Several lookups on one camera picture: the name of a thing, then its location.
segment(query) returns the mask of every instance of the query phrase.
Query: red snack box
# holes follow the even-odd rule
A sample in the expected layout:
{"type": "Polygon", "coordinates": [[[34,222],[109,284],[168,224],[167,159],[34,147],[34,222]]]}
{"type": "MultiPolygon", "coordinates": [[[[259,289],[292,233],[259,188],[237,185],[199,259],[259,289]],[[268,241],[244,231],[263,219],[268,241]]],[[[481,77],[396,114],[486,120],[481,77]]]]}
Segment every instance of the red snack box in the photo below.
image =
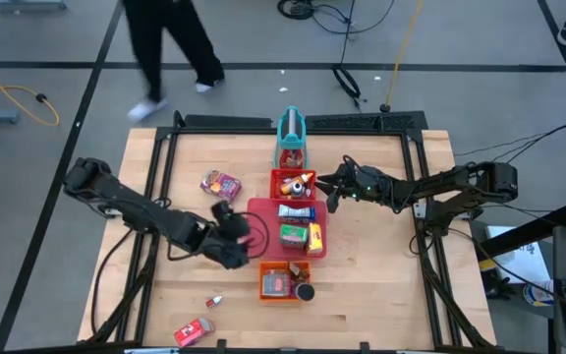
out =
{"type": "Polygon", "coordinates": [[[195,319],[190,324],[174,332],[174,338],[180,348],[195,344],[207,334],[213,333],[213,322],[207,319],[195,319]]]}
{"type": "Polygon", "coordinates": [[[217,196],[228,203],[233,202],[242,189],[240,180],[218,170],[209,170],[202,178],[200,187],[207,193],[217,196]]]}

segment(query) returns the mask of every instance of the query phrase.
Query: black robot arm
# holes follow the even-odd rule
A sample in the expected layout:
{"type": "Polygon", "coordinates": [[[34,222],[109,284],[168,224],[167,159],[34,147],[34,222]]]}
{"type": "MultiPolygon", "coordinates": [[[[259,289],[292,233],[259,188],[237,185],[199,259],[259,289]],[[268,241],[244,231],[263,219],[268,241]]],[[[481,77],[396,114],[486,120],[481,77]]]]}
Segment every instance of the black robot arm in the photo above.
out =
{"type": "Polygon", "coordinates": [[[79,158],[65,177],[64,192],[100,210],[117,209],[127,226],[144,233],[160,233],[188,254],[205,255],[226,268],[248,263],[248,246],[238,240],[250,233],[248,222],[220,202],[211,210],[217,224],[190,212],[167,209],[124,186],[106,162],[79,158]]]}
{"type": "Polygon", "coordinates": [[[477,217],[484,203],[507,203],[517,198],[517,170],[500,162],[456,166],[410,182],[386,175],[375,167],[360,166],[345,155],[344,163],[335,173],[317,179],[316,186],[328,196],[329,212],[335,212],[340,198],[377,203],[399,213],[420,199],[460,192],[445,202],[432,201],[426,205],[424,231],[434,236],[446,235],[451,220],[463,212],[477,217]]]}

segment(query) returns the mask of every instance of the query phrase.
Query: wooden table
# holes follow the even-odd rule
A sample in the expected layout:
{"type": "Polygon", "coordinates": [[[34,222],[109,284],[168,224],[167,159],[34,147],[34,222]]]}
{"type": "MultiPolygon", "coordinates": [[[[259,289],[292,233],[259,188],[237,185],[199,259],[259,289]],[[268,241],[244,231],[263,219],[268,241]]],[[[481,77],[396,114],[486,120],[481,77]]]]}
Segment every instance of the wooden table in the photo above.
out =
{"type": "MultiPolygon", "coordinates": [[[[154,129],[131,131],[119,173],[122,183],[140,193],[145,185],[154,135],[154,129]]],[[[250,198],[267,198],[274,144],[274,136],[266,135],[180,135],[169,191],[173,207],[212,219],[209,208],[216,198],[198,187],[210,168],[242,181],[243,191],[234,202],[236,211],[245,210],[250,198]]],[[[430,174],[454,165],[447,132],[424,131],[424,146],[430,174]]],[[[166,149],[161,153],[156,192],[166,149]]],[[[396,178],[406,178],[399,138],[308,136],[308,149],[311,169],[318,175],[334,172],[342,162],[342,155],[347,153],[359,164],[373,165],[396,178]]],[[[411,152],[418,174],[414,144],[411,152]]],[[[465,221],[454,221],[452,227],[469,232],[465,221]]],[[[121,220],[107,223],[98,264],[125,231],[121,220]]],[[[298,305],[259,302],[257,262],[236,270],[225,270],[205,257],[170,263],[164,257],[167,243],[163,239],[144,345],[175,346],[173,333],[177,328],[205,317],[213,320],[216,332],[198,346],[215,346],[218,338],[226,338],[228,346],[234,348],[355,349],[361,341],[368,341],[372,349],[431,349],[423,276],[418,258],[408,251],[413,235],[410,209],[397,215],[388,207],[341,201],[337,213],[329,215],[328,254],[311,264],[316,296],[313,301],[298,305]],[[224,299],[209,310],[204,303],[215,295],[224,299]]],[[[102,274],[98,324],[122,297],[133,239],[113,255],[102,274]]],[[[473,244],[451,233],[444,238],[444,248],[456,302],[483,337],[494,343],[473,244]]],[[[436,300],[443,342],[450,343],[446,312],[437,296],[436,300]]],[[[89,304],[90,294],[80,339],[90,336],[89,304]]],[[[127,338],[134,332],[138,310],[136,301],[131,309],[127,338]]]]}

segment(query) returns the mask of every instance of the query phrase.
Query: round black lid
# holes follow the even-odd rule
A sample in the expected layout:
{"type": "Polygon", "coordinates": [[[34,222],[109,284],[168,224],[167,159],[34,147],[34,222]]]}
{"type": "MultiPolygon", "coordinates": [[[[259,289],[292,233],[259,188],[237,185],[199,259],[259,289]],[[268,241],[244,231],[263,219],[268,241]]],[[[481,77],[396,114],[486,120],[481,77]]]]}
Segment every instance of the round black lid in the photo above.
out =
{"type": "Polygon", "coordinates": [[[296,287],[296,296],[303,301],[313,299],[314,295],[315,290],[313,290],[313,286],[311,286],[311,284],[302,283],[296,287]]]}

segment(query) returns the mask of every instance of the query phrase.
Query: teal holder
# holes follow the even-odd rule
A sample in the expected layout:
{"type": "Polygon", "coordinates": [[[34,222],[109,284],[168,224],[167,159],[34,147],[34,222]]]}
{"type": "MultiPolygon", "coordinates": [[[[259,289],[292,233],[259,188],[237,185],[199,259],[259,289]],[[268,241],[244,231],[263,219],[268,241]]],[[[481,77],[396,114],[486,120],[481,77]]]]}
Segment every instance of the teal holder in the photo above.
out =
{"type": "Polygon", "coordinates": [[[306,136],[305,117],[298,108],[289,106],[279,119],[276,130],[276,147],[272,156],[274,168],[309,169],[306,136]]]}

